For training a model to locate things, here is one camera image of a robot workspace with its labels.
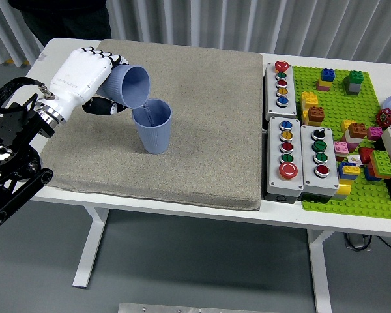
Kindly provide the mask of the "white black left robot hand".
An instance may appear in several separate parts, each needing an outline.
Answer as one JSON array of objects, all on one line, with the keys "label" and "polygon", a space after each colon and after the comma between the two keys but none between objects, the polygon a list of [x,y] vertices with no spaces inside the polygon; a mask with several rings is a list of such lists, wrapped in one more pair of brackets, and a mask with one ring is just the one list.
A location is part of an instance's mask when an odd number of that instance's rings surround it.
[{"label": "white black left robot hand", "polygon": [[84,105],[119,65],[129,62],[121,55],[92,47],[74,50],[50,82],[54,99],[42,103],[53,110],[61,122],[69,120],[77,106]]}]

